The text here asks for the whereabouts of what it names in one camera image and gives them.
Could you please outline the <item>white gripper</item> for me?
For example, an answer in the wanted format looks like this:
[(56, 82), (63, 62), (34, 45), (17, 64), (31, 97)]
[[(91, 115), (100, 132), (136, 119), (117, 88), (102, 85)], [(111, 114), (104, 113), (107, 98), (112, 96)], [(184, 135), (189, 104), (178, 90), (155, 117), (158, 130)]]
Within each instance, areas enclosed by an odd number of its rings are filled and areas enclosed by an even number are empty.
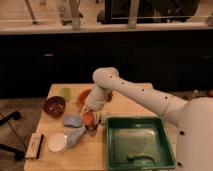
[(80, 117), (83, 117), (89, 109), (96, 111), (93, 113), (95, 124), (98, 124), (101, 120), (101, 110), (107, 100), (110, 91), (108, 89), (102, 88), (98, 85), (94, 85), (89, 93), (89, 95), (85, 99), (85, 105), (82, 107), (80, 112)]

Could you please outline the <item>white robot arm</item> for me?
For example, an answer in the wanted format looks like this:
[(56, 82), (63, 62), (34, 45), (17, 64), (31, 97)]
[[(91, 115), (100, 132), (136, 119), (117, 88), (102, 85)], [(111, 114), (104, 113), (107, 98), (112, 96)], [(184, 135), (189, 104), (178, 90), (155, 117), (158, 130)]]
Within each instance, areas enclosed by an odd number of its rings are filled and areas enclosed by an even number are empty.
[(177, 96), (138, 86), (119, 76), (114, 67), (98, 68), (85, 107), (101, 110), (112, 91), (163, 117), (178, 128), (175, 171), (213, 171), (213, 98), (184, 100)]

